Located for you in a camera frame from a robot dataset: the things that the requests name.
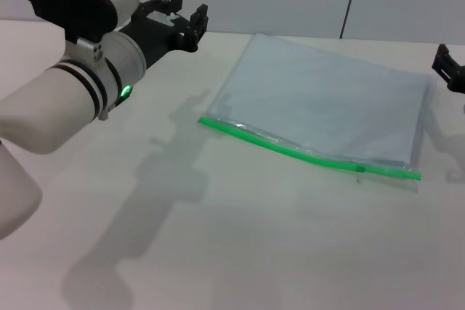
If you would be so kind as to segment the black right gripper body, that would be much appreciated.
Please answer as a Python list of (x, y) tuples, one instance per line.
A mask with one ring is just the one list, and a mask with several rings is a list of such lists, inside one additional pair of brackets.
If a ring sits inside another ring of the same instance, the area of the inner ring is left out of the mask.
[(465, 94), (465, 77), (454, 76), (447, 82), (447, 88), (455, 93)]

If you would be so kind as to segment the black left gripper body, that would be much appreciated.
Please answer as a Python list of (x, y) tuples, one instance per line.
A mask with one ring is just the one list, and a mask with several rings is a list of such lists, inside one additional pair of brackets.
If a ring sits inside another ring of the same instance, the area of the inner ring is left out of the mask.
[(183, 21), (178, 14), (154, 12), (131, 20), (118, 31), (139, 47), (148, 69), (169, 52), (183, 50), (184, 36), (179, 32)]

